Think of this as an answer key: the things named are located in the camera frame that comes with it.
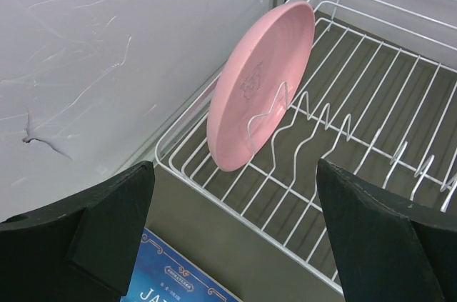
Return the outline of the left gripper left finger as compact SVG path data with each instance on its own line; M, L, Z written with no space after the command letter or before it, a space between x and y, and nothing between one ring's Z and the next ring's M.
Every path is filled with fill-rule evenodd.
M1 222L2 301L119 301L155 184L142 161L91 188Z

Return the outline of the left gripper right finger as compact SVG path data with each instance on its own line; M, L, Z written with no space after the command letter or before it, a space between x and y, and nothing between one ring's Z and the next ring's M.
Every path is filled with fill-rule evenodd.
M456 216L323 158L316 183L346 301L456 300Z

